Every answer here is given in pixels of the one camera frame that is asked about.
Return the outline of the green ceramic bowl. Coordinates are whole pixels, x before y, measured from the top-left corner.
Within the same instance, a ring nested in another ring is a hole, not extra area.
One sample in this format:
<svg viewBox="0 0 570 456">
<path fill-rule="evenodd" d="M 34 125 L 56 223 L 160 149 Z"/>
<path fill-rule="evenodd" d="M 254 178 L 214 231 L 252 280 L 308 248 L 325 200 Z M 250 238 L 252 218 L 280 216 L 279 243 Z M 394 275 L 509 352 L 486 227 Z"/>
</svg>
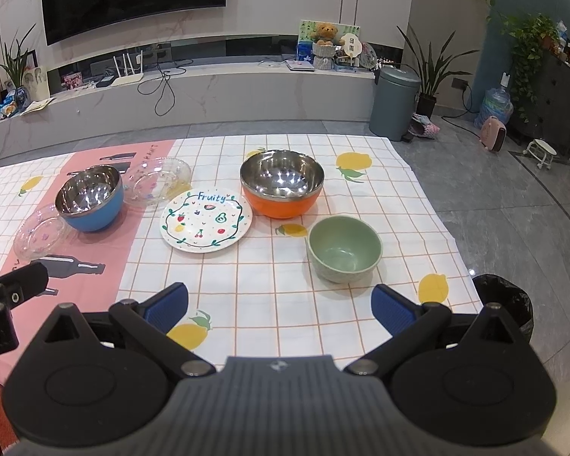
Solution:
<svg viewBox="0 0 570 456">
<path fill-rule="evenodd" d="M 382 241 L 364 221 L 333 215 L 314 223 L 307 235 L 310 262 L 319 277 L 350 284 L 373 272 L 383 255 Z"/>
</svg>

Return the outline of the clear glass plate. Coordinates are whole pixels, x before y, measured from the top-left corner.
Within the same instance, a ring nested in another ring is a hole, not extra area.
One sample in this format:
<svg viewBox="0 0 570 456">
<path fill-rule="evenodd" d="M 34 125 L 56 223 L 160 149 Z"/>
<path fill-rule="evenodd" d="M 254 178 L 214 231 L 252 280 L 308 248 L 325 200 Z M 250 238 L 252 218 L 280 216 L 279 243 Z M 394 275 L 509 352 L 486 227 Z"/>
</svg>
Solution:
<svg viewBox="0 0 570 456">
<path fill-rule="evenodd" d="M 192 170 L 179 158 L 142 161 L 123 176 L 124 203 L 146 208 L 172 200 L 191 188 Z"/>
<path fill-rule="evenodd" d="M 56 250 L 70 232 L 55 206 L 45 205 L 22 223 L 14 238 L 14 253 L 19 260 L 36 260 Z"/>
</svg>

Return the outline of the white fruity plate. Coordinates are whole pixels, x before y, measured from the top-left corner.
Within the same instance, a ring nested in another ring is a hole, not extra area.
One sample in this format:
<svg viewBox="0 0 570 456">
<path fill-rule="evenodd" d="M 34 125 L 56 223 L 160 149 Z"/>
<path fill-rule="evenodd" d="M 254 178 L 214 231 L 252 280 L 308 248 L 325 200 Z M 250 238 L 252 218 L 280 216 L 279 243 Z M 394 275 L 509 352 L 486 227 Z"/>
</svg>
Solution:
<svg viewBox="0 0 570 456">
<path fill-rule="evenodd" d="M 251 227 L 253 211 L 244 196 L 218 187 L 192 188 L 166 204 L 160 235 L 187 253 L 217 252 L 237 243 Z"/>
</svg>

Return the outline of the blue steel bowl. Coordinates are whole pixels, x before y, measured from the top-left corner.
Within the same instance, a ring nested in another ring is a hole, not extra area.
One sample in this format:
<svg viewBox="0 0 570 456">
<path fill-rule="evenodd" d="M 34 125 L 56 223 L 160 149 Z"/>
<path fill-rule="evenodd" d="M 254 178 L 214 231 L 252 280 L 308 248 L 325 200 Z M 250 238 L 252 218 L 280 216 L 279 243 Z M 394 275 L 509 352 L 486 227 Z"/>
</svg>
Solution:
<svg viewBox="0 0 570 456">
<path fill-rule="evenodd" d="M 58 190 L 54 205 L 69 226 L 94 233 L 111 225 L 123 200 L 120 172 L 112 166 L 96 165 L 68 179 Z"/>
</svg>

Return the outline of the orange steel bowl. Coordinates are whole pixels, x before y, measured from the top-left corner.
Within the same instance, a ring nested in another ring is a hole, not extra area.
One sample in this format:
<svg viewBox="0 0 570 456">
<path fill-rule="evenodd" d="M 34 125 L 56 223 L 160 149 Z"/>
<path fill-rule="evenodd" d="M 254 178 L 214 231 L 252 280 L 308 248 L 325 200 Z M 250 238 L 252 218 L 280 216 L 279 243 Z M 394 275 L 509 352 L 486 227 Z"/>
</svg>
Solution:
<svg viewBox="0 0 570 456">
<path fill-rule="evenodd" d="M 324 179 L 318 161 L 287 149 L 253 154 L 240 168 L 247 202 L 255 212 L 272 219 L 307 213 L 321 195 Z"/>
</svg>

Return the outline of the black trash bag bin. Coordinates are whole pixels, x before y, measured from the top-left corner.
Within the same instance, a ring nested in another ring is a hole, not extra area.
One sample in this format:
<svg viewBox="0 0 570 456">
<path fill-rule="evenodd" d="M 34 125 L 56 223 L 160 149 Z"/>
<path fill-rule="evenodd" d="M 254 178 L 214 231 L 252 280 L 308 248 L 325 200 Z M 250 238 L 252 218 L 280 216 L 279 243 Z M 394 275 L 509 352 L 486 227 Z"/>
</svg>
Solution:
<svg viewBox="0 0 570 456">
<path fill-rule="evenodd" d="M 507 279 L 493 274 L 476 275 L 473 286 L 483 305 L 501 305 L 519 327 L 527 342 L 534 332 L 534 308 L 529 295 Z"/>
</svg>

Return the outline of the checkered lemon tablecloth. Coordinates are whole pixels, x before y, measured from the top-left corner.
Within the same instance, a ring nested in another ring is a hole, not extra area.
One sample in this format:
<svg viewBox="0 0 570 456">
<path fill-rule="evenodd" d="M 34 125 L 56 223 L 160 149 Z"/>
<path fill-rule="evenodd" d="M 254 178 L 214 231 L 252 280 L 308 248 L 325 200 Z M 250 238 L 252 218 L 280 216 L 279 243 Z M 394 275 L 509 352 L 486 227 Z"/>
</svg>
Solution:
<svg viewBox="0 0 570 456">
<path fill-rule="evenodd" d="M 47 291 L 13 312 L 26 346 L 52 309 L 73 302 L 103 311 L 120 299 L 144 301 L 183 282 L 190 305 L 177 329 L 216 366 L 230 356 L 328 354 L 338 364 L 387 337 L 374 319 L 371 293 L 384 283 L 414 302 L 441 299 L 458 313 L 481 302 L 454 238 L 432 209 L 413 170 L 386 139 L 344 135 L 252 135 L 153 141 L 40 158 L 0 168 L 0 275 L 19 266 L 12 245 L 39 208 L 54 201 L 73 173 L 115 163 L 131 169 L 154 158 L 179 158 L 196 186 L 239 186 L 239 169 L 256 151 L 289 148 L 322 165 L 323 193 L 307 214 L 289 220 L 255 215 L 239 242 L 188 254 L 160 235 L 162 208 L 124 208 L 114 225 L 72 233 L 52 249 Z M 306 236 L 315 221 L 349 215 L 370 225 L 383 255 L 369 276 L 351 284 L 321 279 Z"/>
</svg>

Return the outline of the pink heater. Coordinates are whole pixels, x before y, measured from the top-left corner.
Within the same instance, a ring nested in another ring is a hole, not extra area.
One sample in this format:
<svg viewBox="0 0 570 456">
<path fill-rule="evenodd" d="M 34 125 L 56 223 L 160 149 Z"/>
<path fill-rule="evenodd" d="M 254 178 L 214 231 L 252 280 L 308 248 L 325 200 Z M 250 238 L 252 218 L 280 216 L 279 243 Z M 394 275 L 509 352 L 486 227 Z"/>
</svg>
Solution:
<svg viewBox="0 0 570 456">
<path fill-rule="evenodd" d="M 491 152 L 498 152 L 502 149 L 506 136 L 505 125 L 495 116 L 489 116 L 480 131 L 482 145 Z"/>
</svg>

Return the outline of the white step stool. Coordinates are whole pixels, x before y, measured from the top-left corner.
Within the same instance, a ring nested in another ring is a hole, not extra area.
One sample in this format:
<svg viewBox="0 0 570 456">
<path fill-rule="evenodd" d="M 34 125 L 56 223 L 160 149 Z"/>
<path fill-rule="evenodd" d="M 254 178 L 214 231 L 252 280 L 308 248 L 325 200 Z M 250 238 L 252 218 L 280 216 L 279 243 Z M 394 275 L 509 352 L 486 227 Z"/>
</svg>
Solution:
<svg viewBox="0 0 570 456">
<path fill-rule="evenodd" d="M 537 160 L 537 168 L 541 170 L 546 168 L 550 170 L 554 158 L 557 157 L 556 150 L 543 139 L 531 140 L 527 147 L 522 151 L 524 157 L 531 157 Z"/>
</svg>

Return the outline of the grey trash bin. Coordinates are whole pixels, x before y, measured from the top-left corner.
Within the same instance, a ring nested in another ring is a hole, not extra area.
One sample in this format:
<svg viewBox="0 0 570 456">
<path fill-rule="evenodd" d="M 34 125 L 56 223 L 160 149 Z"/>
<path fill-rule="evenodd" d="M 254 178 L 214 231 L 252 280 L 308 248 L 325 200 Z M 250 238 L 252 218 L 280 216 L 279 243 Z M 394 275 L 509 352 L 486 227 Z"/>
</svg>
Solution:
<svg viewBox="0 0 570 456">
<path fill-rule="evenodd" d="M 401 141 L 408 132 L 421 80 L 414 71 L 387 65 L 378 72 L 375 84 L 369 130 L 376 136 Z"/>
</svg>

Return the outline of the water bottle jug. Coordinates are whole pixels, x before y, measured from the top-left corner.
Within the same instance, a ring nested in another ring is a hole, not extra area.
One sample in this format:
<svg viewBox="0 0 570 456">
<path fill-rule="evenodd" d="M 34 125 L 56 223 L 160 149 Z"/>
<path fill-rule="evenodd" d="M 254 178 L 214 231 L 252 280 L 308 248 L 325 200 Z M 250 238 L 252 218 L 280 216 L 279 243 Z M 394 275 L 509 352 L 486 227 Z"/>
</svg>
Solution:
<svg viewBox="0 0 570 456">
<path fill-rule="evenodd" d="M 508 123 L 513 111 L 514 106 L 511 101 L 510 93 L 508 92 L 508 83 L 510 76 L 508 73 L 502 73 L 502 79 L 499 86 L 488 90 L 480 106 L 478 115 L 473 124 L 476 128 L 481 129 L 484 122 L 490 116 L 496 117 L 503 125 Z"/>
</svg>

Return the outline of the white wifi router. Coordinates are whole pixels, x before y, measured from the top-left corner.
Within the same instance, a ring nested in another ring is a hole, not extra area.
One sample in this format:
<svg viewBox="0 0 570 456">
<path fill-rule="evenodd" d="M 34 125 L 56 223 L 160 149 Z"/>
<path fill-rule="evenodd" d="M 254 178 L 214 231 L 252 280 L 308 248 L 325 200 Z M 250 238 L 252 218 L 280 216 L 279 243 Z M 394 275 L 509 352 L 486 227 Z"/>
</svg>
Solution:
<svg viewBox="0 0 570 456">
<path fill-rule="evenodd" d="M 112 87 L 136 84 L 144 78 L 144 55 L 142 52 L 136 55 L 123 52 L 120 59 L 114 55 L 114 68 L 116 78 L 112 82 Z"/>
</svg>

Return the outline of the potted plant by bin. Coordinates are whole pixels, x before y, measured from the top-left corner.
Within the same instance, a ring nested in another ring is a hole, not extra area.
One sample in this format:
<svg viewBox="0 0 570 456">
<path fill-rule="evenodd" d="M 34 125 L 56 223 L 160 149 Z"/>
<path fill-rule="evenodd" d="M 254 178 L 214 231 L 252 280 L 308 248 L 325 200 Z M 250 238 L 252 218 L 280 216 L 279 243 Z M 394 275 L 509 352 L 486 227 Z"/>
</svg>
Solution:
<svg viewBox="0 0 570 456">
<path fill-rule="evenodd" d="M 402 30 L 401 27 L 398 27 L 397 30 L 402 38 L 404 38 L 405 45 L 412 52 L 414 58 L 412 69 L 420 78 L 416 113 L 430 119 L 434 113 L 434 107 L 437 105 L 437 90 L 442 82 L 448 77 L 469 75 L 467 71 L 452 69 L 452 64 L 467 55 L 477 54 L 479 50 L 470 49 L 469 51 L 449 55 L 448 48 L 456 34 L 456 32 L 453 31 L 439 51 L 434 54 L 432 43 L 428 42 L 428 48 L 424 49 L 412 26 L 408 27 L 408 32 Z"/>
</svg>

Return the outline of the potted plant left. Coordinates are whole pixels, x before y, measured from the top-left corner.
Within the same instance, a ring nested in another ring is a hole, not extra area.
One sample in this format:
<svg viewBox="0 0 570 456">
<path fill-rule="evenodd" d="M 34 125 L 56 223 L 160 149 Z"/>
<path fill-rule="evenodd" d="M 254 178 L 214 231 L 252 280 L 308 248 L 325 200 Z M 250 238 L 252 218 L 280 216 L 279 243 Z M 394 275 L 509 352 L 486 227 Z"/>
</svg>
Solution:
<svg viewBox="0 0 570 456">
<path fill-rule="evenodd" d="M 0 63 L 0 68 L 7 73 L 13 84 L 13 97 L 18 106 L 21 106 L 24 100 L 29 97 L 28 94 L 21 93 L 21 90 L 23 89 L 23 75 L 29 56 L 33 54 L 33 50 L 24 45 L 26 39 L 35 28 L 36 25 L 33 25 L 21 38 L 14 36 L 9 45 L 4 44 L 3 62 Z"/>
</svg>

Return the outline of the teddy bear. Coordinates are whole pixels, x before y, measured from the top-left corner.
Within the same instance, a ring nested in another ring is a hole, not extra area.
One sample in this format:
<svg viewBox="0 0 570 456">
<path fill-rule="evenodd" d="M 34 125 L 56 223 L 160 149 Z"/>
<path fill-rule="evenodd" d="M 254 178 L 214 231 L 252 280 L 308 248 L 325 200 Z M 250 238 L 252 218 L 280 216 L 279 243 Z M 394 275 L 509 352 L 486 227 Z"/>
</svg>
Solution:
<svg viewBox="0 0 570 456">
<path fill-rule="evenodd" d="M 319 23 L 315 26 L 315 31 L 312 34 L 312 39 L 319 46 L 333 45 L 334 39 L 337 37 L 339 29 L 335 24 Z"/>
</svg>

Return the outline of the green leafy plant shelf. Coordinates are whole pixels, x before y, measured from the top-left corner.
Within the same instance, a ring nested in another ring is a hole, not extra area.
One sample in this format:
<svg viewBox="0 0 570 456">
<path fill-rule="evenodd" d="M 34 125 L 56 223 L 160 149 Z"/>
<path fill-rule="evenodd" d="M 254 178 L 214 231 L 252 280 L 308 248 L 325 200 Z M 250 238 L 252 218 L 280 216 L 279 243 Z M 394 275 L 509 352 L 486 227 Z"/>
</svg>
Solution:
<svg viewBox="0 0 570 456">
<path fill-rule="evenodd" d="M 503 22 L 502 32 L 511 38 L 510 95 L 515 115 L 529 122 L 529 110 L 537 101 L 534 82 L 557 40 L 556 27 L 551 17 L 542 13 L 505 16 Z"/>
</svg>

